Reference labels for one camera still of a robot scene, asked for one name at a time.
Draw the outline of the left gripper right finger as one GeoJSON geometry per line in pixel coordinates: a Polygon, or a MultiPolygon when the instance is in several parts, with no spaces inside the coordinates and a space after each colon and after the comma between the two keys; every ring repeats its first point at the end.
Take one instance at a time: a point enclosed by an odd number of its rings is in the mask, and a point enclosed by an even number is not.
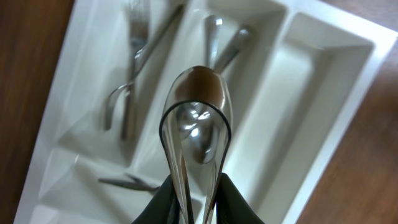
{"type": "Polygon", "coordinates": [[[264,224],[225,173],[221,174],[215,199],[217,224],[264,224]]]}

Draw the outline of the steel tablespoon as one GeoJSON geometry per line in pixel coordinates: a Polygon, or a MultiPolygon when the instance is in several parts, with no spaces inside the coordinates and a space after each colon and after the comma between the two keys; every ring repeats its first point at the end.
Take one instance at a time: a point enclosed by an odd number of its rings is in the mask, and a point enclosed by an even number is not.
{"type": "Polygon", "coordinates": [[[210,15],[205,19],[205,65],[209,68],[215,66],[222,25],[223,19],[220,16],[210,15]]]}
{"type": "Polygon", "coordinates": [[[214,71],[222,74],[234,58],[249,45],[253,36],[254,31],[251,26],[241,26],[218,57],[214,71]]]}

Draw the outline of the steel kitchen tongs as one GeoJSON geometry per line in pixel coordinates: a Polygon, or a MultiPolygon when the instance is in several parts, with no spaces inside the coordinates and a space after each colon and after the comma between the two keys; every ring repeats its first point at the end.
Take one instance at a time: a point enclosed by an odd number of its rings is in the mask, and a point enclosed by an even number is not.
{"type": "Polygon", "coordinates": [[[233,109],[224,78],[204,66],[182,72],[167,95],[159,135],[185,223],[194,223],[188,173],[205,187],[203,222],[210,223],[231,142],[233,109]]]}

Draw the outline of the steel teaspoon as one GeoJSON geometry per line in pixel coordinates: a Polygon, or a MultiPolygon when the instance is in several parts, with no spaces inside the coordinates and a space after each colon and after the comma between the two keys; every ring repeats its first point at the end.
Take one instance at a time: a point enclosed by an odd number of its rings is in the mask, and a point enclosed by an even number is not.
{"type": "Polygon", "coordinates": [[[125,189],[130,190],[137,190],[137,191],[148,191],[148,192],[156,192],[159,190],[159,186],[151,186],[144,182],[142,179],[135,177],[133,175],[127,174],[126,175],[130,180],[122,180],[122,179],[111,179],[111,178],[99,178],[98,182],[104,184],[115,185],[118,187],[122,187],[125,189]]]}

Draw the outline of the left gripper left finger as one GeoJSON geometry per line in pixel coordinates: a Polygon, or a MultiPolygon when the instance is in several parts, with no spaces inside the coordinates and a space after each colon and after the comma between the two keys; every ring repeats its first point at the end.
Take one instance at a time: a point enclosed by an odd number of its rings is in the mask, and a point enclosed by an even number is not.
{"type": "Polygon", "coordinates": [[[179,224],[180,204],[169,175],[132,224],[179,224]]]}

